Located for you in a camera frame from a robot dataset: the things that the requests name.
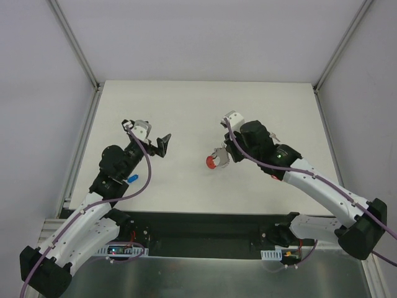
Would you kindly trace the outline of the keyring with red tag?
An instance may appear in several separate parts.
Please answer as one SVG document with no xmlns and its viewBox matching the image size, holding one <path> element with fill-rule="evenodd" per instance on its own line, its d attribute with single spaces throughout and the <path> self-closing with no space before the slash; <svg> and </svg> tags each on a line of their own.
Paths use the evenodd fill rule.
<svg viewBox="0 0 397 298">
<path fill-rule="evenodd" d="M 226 151 L 226 147 L 215 148 L 213 153 L 207 156 L 205 164 L 209 169 L 224 168 L 230 163 L 229 153 Z"/>
</svg>

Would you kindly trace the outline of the blue head key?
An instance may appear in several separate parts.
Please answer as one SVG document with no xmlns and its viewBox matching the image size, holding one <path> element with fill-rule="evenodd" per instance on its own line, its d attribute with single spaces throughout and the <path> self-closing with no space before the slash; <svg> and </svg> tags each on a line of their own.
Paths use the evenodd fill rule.
<svg viewBox="0 0 397 298">
<path fill-rule="evenodd" d="M 128 182 L 128 183 L 132 183 L 132 182 L 136 181 L 138 178 L 139 178 L 139 176 L 138 176 L 137 174 L 134 174 L 133 176 L 130 176 L 130 177 L 127 179 L 127 182 Z"/>
</svg>

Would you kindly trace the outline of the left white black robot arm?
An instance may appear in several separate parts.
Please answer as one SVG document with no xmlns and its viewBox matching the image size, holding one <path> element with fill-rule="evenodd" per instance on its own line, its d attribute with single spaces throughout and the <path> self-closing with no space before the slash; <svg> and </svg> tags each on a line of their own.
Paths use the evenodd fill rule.
<svg viewBox="0 0 397 298">
<path fill-rule="evenodd" d="M 78 269 L 103 246 L 116 239 L 130 237 L 130 218 L 115 209 L 125 201 L 128 178 L 142 159 L 164 157 L 171 135 L 157 139 L 152 145 L 127 133 L 126 148 L 111 145 L 104 149 L 99 174 L 81 205 L 62 226 L 37 248 L 26 246 L 20 253 L 23 286 L 20 297 L 32 287 L 45 297 L 60 297 L 69 287 Z"/>
</svg>

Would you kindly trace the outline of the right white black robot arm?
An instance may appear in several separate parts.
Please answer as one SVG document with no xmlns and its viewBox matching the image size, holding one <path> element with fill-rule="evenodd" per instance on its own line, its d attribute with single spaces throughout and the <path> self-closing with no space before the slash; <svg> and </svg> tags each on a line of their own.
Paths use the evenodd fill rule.
<svg viewBox="0 0 397 298">
<path fill-rule="evenodd" d="M 285 248 L 299 239 L 335 243 L 358 260 L 373 253 L 387 228 L 387 205 L 382 200 L 370 201 L 323 177 L 299 152 L 275 144 L 258 120 L 235 121 L 229 115 L 221 125 L 228 130 L 226 151 L 235 163 L 254 162 L 265 174 L 303 191 L 332 214 L 325 218 L 291 212 L 266 231 L 268 241 Z"/>
</svg>

